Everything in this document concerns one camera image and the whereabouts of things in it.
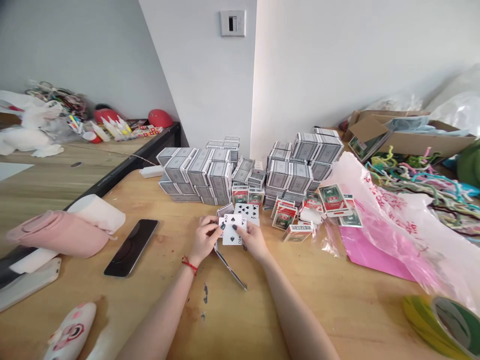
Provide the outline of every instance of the pink plastic bag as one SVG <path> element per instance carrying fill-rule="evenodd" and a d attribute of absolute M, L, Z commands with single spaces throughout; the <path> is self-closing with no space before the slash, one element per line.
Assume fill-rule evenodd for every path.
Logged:
<path fill-rule="evenodd" d="M 353 194 L 363 228 L 342 228 L 347 241 L 359 232 L 375 247 L 400 260 L 431 295 L 449 297 L 480 310 L 480 248 L 443 225 L 427 208 L 426 194 L 394 194 L 372 183 L 370 173 L 344 152 L 322 186 L 339 184 Z"/>

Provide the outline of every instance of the yellow tape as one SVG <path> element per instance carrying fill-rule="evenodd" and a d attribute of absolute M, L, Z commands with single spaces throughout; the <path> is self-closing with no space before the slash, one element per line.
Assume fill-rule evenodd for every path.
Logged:
<path fill-rule="evenodd" d="M 480 318 L 455 301 L 406 296 L 403 311 L 412 328 L 438 353 L 453 359 L 480 359 Z"/>

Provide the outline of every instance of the phone screen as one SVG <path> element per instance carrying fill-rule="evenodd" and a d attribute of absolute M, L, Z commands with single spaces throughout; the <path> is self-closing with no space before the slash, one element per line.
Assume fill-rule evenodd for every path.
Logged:
<path fill-rule="evenodd" d="M 127 277 L 137 263 L 158 224 L 157 220 L 139 220 L 103 273 L 114 277 Z"/>

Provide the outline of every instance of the white wall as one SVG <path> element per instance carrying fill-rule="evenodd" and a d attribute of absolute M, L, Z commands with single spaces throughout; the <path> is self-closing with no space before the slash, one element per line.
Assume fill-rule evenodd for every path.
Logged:
<path fill-rule="evenodd" d="M 250 153 L 257 0 L 139 0 L 190 146 L 240 136 Z M 246 10 L 246 37 L 220 36 L 220 10 Z"/>
<path fill-rule="evenodd" d="M 424 96 L 480 61 L 477 0 L 262 0 L 251 157 L 402 88 Z"/>
<path fill-rule="evenodd" d="M 48 81 L 127 118 L 161 108 L 178 120 L 136 0 L 0 1 L 0 89 Z"/>

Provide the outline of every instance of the hand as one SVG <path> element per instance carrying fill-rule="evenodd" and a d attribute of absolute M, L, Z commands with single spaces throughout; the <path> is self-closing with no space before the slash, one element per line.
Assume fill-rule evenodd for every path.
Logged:
<path fill-rule="evenodd" d="M 233 225 L 233 229 L 238 235 L 241 236 L 241 238 L 246 244 L 248 251 L 257 261 L 262 263 L 263 261 L 268 259 L 269 256 L 271 256 L 269 248 L 265 243 L 262 230 L 257 225 L 247 221 L 247 231 L 236 225 Z"/>
<path fill-rule="evenodd" d="M 195 239 L 193 241 L 193 247 L 188 255 L 188 261 L 194 267 L 198 268 L 203 259 L 214 248 L 219 236 L 222 234 L 222 229 L 219 227 L 219 218 L 213 215 L 203 216 L 200 218 L 199 227 L 195 231 Z"/>

